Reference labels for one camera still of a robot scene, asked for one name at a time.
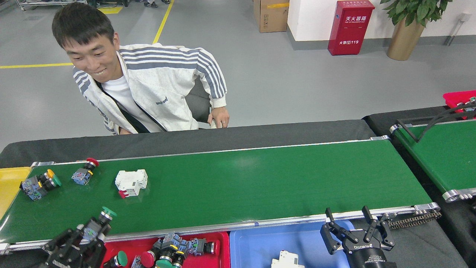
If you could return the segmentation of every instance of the white wall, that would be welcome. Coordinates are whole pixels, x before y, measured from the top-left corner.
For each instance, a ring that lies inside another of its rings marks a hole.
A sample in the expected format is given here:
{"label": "white wall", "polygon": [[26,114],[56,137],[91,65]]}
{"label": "white wall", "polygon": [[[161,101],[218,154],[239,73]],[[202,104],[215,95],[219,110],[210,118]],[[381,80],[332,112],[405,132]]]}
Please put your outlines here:
{"label": "white wall", "polygon": [[[375,6],[372,12],[366,39],[392,37],[394,26],[388,19],[387,4],[380,0],[370,0]],[[296,41],[329,40],[332,21],[336,12],[336,0],[290,0],[288,26]],[[458,35],[476,35],[476,1],[454,0],[448,3],[442,19],[428,23],[422,36],[451,35],[461,13],[473,14],[463,24]]]}

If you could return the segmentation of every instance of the red cabinet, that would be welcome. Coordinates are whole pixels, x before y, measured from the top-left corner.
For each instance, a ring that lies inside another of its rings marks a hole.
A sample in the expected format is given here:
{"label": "red cabinet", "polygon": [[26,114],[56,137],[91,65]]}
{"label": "red cabinet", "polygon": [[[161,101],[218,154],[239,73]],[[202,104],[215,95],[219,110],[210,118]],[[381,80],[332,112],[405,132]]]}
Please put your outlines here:
{"label": "red cabinet", "polygon": [[332,55],[359,54],[373,9],[366,0],[337,1],[327,47]]}

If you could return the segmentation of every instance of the blue bin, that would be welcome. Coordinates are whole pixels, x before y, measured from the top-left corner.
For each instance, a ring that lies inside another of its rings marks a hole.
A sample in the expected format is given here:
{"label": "blue bin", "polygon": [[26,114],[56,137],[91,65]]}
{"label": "blue bin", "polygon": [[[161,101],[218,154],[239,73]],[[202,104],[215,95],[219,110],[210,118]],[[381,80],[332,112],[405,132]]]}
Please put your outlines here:
{"label": "blue bin", "polygon": [[[336,223],[347,230],[354,228],[347,220]],[[298,254],[299,264],[306,268],[349,268],[344,251],[339,250],[334,255],[328,253],[320,234],[323,224],[302,223],[231,231],[231,268],[270,268],[271,260],[279,259],[282,250]]]}

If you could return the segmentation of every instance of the man's hand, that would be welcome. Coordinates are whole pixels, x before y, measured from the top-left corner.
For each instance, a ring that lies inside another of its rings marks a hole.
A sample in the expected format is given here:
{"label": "man's hand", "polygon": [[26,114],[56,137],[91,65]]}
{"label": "man's hand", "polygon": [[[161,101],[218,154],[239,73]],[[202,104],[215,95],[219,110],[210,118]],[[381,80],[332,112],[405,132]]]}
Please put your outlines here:
{"label": "man's hand", "polygon": [[228,110],[225,107],[218,107],[211,110],[207,120],[208,124],[211,124],[212,120],[215,120],[215,123],[217,123],[217,128],[228,127],[230,121]]}
{"label": "man's hand", "polygon": [[123,129],[122,127],[119,127],[119,135],[124,135],[124,134],[132,134],[132,133]]}

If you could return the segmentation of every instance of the yellow bin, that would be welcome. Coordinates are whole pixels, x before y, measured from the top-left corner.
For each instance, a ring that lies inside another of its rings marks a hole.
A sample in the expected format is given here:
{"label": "yellow bin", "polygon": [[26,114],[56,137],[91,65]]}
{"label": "yellow bin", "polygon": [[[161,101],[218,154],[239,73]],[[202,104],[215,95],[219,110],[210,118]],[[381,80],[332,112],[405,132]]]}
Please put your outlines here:
{"label": "yellow bin", "polygon": [[20,190],[20,182],[30,174],[31,167],[0,168],[0,218],[3,217]]}

